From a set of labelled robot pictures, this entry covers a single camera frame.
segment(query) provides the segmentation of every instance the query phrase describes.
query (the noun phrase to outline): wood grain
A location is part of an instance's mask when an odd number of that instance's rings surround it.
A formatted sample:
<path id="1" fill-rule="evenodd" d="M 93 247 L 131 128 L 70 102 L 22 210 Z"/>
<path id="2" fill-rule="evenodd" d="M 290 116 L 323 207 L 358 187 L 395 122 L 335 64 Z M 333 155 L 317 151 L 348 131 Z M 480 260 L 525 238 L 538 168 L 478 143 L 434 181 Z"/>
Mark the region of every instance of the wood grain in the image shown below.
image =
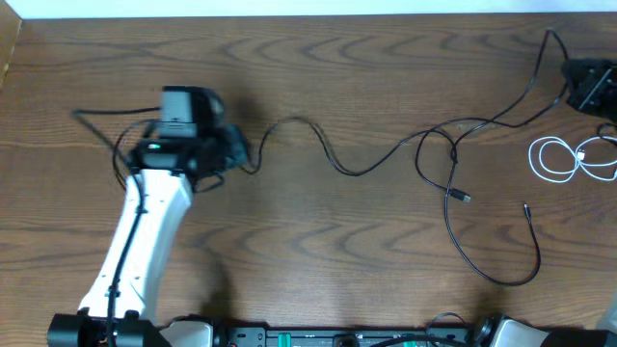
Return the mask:
<path id="1" fill-rule="evenodd" d="M 4 76 L 9 70 L 9 61 L 17 42 L 17 35 L 21 27 L 21 18 L 4 0 L 0 0 L 0 90 Z"/>
<path id="2" fill-rule="evenodd" d="M 0 345 L 43 344 L 52 315 L 77 309 L 120 215 L 110 155 L 69 110 L 153 106 L 163 85 L 205 86 L 252 141 L 277 119 L 309 117 L 359 169 L 411 132 L 489 117 L 512 102 L 546 27 L 574 57 L 617 58 L 614 14 L 24 23 L 0 95 Z M 554 98 L 560 63 L 552 43 L 534 92 L 509 121 Z M 135 118 L 92 120 L 113 136 Z M 231 172 L 224 189 L 195 198 L 174 243 L 159 323 L 199 312 L 274 326 L 385 327 L 424 325 L 443 311 L 470 321 L 502 311 L 593 328 L 617 281 L 614 185 L 584 175 L 549 184 L 533 175 L 526 150 L 546 135 L 577 143 L 599 122 L 561 104 L 520 130 L 488 126 L 460 147 L 455 185 L 473 198 L 453 202 L 451 218 L 478 266 L 511 280 L 530 270 L 522 201 L 532 207 L 543 267 L 519 288 L 486 282 L 458 255 L 442 193 L 414 170 L 417 142 L 373 173 L 345 177 L 306 127 L 282 126 L 260 174 Z M 431 138 L 420 159 L 440 182 L 447 151 Z"/>

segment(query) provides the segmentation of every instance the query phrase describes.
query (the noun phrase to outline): white cable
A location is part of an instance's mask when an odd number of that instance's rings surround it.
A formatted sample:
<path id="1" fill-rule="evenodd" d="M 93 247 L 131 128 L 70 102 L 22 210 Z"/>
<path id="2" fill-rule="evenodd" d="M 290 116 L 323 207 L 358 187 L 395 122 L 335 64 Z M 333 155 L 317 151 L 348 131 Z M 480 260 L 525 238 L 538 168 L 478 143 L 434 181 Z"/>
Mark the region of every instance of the white cable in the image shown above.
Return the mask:
<path id="1" fill-rule="evenodd" d="M 613 138 L 613 137 L 608 137 L 608 136 L 604 136 L 605 139 L 608 140 L 612 140 L 617 142 L 617 138 Z M 566 183 L 567 181 L 569 181 L 570 179 L 572 179 L 572 177 L 574 177 L 574 175 L 577 173 L 577 170 L 579 168 L 583 169 L 587 174 L 589 174 L 590 176 L 592 176 L 593 178 L 596 178 L 598 180 L 601 181 L 605 181 L 605 182 L 610 182 L 613 181 L 615 179 L 617 179 L 617 170 L 614 171 L 613 173 L 613 177 L 601 177 L 598 176 L 596 174 L 590 173 L 589 170 L 587 170 L 587 168 L 605 168 L 605 167 L 609 167 L 609 166 L 613 166 L 613 165 L 617 165 L 617 160 L 608 162 L 608 163 L 585 163 L 583 160 L 585 159 L 585 149 L 583 148 L 585 145 L 589 144 L 590 142 L 596 141 L 596 140 L 600 140 L 600 137 L 593 137 L 590 139 L 587 139 L 585 141 L 583 141 L 580 145 L 578 145 L 578 147 L 575 150 L 572 150 L 570 148 L 570 146 L 568 146 L 568 144 L 566 144 L 565 141 L 559 139 L 558 137 L 554 137 L 554 136 L 547 136 L 547 137 L 543 137 L 540 138 L 536 141 L 534 141 L 533 143 L 531 143 L 531 145 L 529 146 L 529 152 L 528 152 L 528 158 L 529 158 L 529 166 L 531 167 L 531 170 L 533 170 L 533 172 L 540 178 L 547 180 L 548 182 L 553 182 L 553 183 Z M 540 146 L 540 150 L 538 151 L 538 161 L 540 162 L 540 166 L 542 166 L 542 169 L 544 169 L 544 171 L 546 171 L 547 173 L 550 174 L 556 174 L 556 175 L 565 175 L 567 176 L 564 179 L 552 179 L 552 178 L 548 178 L 540 173 L 538 173 L 538 170 L 536 170 L 536 168 L 533 166 L 533 160 L 531 159 L 531 152 L 533 147 L 539 143 L 539 142 L 543 142 L 545 141 L 541 146 Z M 551 170 L 549 168 L 547 168 L 547 166 L 544 164 L 544 161 L 542 160 L 542 153 L 544 152 L 544 148 L 547 145 L 551 145 L 551 144 L 556 144 L 556 145 L 560 145 L 564 148 L 566 148 L 570 154 L 572 154 L 572 157 L 575 160 L 575 165 L 571 170 L 568 171 L 556 171 L 556 170 Z"/>

